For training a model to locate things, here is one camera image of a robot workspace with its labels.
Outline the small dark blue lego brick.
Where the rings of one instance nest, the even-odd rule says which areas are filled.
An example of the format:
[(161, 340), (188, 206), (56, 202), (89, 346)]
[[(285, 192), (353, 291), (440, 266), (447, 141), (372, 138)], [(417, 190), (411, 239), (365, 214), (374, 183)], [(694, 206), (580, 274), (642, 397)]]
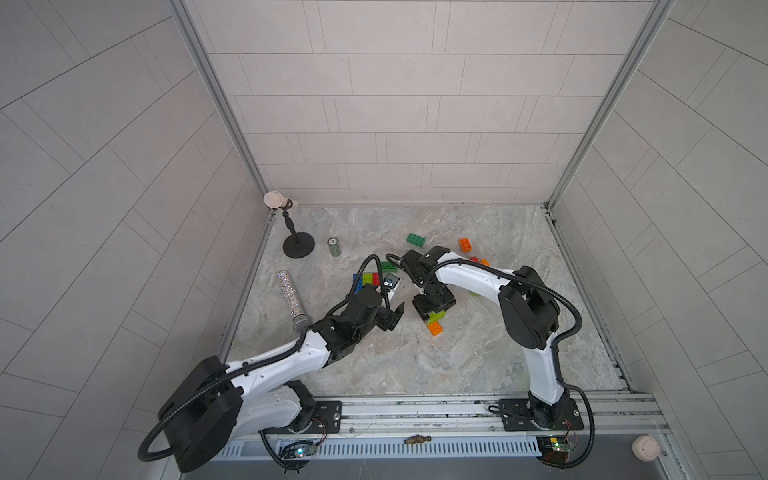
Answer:
[(362, 275), (361, 274), (354, 274), (353, 275), (353, 280), (354, 280), (353, 292), (357, 293), (363, 287)]

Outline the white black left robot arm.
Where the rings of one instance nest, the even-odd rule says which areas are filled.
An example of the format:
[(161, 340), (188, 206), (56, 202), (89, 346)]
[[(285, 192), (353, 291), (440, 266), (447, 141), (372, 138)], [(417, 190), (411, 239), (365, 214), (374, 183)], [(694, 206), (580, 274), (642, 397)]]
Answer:
[(230, 364), (216, 356), (202, 360), (160, 408), (138, 459), (172, 457), (179, 471), (188, 473), (233, 439), (270, 429), (307, 430), (321, 418), (300, 376), (345, 358), (375, 328), (393, 330), (404, 310), (403, 304), (392, 308), (387, 293), (366, 285), (323, 319), (301, 327), (294, 342)]

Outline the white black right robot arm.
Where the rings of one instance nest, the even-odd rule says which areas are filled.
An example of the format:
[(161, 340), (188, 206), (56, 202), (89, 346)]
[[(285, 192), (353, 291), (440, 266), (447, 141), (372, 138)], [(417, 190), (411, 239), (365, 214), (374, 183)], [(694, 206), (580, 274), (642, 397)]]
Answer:
[(456, 304), (452, 286), (493, 301), (507, 334), (524, 350), (530, 378), (528, 417), (540, 429), (552, 429), (564, 420), (571, 387), (563, 380), (558, 344), (583, 326), (570, 301), (545, 286), (529, 266), (501, 270), (440, 246), (425, 254), (388, 254), (386, 259), (420, 289), (413, 306), (427, 324)]

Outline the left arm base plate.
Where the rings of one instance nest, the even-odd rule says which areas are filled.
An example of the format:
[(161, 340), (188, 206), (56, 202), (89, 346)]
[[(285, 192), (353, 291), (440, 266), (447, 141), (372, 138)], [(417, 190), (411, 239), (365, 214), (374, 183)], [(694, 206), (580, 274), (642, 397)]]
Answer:
[(341, 401), (317, 401), (312, 412), (303, 407), (298, 417), (288, 426), (265, 430), (266, 434), (320, 435), (337, 434), (340, 431), (343, 403)]

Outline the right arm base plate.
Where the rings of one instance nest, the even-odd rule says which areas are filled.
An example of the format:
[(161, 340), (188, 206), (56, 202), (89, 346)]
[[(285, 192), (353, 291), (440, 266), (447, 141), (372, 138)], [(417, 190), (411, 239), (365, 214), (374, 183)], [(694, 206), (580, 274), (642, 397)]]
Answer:
[(500, 399), (488, 406), (491, 414), (501, 418), (507, 432), (565, 431), (584, 429), (584, 421), (575, 400), (564, 394), (554, 405), (536, 397)]

